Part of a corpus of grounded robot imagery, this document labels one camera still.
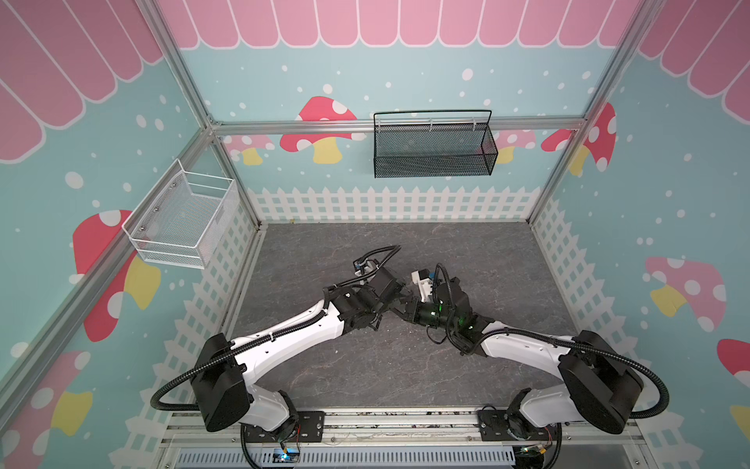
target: black mounting plate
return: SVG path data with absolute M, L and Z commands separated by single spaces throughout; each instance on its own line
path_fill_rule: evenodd
M 302 411 L 299 414 L 299 442 L 320 443 L 323 441 L 323 425 L 326 421 L 326 413 L 320 410 Z M 277 443 L 271 432 L 255 425 L 246 425 L 247 431 L 244 439 L 247 443 Z M 294 444 L 297 436 L 293 435 L 287 444 Z
M 508 422 L 503 418 L 504 410 L 477 410 L 476 416 L 479 420 L 479 434 L 482 441 L 518 441 L 508 432 Z M 531 437 L 525 440 L 523 444 L 533 441 L 544 441 L 548 439 L 547 432 L 539 429 L 539 438 Z

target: white polka dot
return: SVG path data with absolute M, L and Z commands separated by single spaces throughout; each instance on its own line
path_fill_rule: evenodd
M 685 282 L 685 293 L 688 295 L 698 295 L 701 292 L 701 285 L 695 280 Z
M 589 132 L 589 141 L 594 143 L 599 138 L 599 127 L 594 126 Z
M 119 210 L 109 210 L 107 212 L 100 213 L 99 219 L 108 227 L 116 227 L 120 223 L 122 216 Z
M 17 430 L 8 430 L 2 435 L 2 454 L 4 457 L 8 457 L 18 443 L 21 441 L 21 434 Z
M 120 311 L 122 311 L 122 297 L 125 296 L 125 292 L 117 292 L 109 298 L 106 303 L 106 312 L 115 319 L 120 318 Z
M 667 276 L 661 270 L 657 270 L 651 276 L 663 284 L 667 283 Z
M 713 297 L 718 301 L 727 301 L 727 288 L 724 285 L 716 285 L 713 288 Z
M 73 366 L 76 367 L 76 370 L 83 370 L 88 365 L 90 359 L 92 359 L 92 355 L 89 352 L 81 352 L 73 360 Z
M 18 342 L 10 348 L 10 356 L 12 356 L 13 358 L 18 358 L 22 356 L 24 352 L 26 352 L 27 348 L 29 348 L 29 344 L 27 344 L 26 342 Z
M 699 317 L 698 318 L 698 325 L 701 329 L 703 329 L 706 332 L 712 332 L 713 331 L 713 321 L 710 320 L 708 317 Z
M 31 452 L 36 456 L 43 456 L 47 452 L 47 443 L 50 441 L 50 430 L 47 429 L 34 440 L 34 444 L 31 445 Z
M 348 111 L 347 107 L 338 101 L 334 101 L 331 104 L 331 108 L 333 108 L 333 112 L 337 114 L 344 114 L 346 111 Z
M 31 406 L 34 409 L 43 409 L 52 402 L 54 397 L 55 392 L 52 391 L 52 388 L 44 387 L 35 392 L 31 397 Z
M 81 189 L 83 187 L 83 177 L 75 171 L 70 171 L 65 174 L 65 184 L 73 189 Z

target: white wire basket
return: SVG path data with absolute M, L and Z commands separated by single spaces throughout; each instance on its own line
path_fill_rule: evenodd
M 161 181 L 122 229 L 145 262 L 204 269 L 237 211 L 237 183 L 185 171 L 180 160 Z

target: black metal mesh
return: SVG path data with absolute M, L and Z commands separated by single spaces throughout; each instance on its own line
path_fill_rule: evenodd
M 388 124 L 376 122 L 375 177 L 486 176 L 497 147 L 487 122 Z

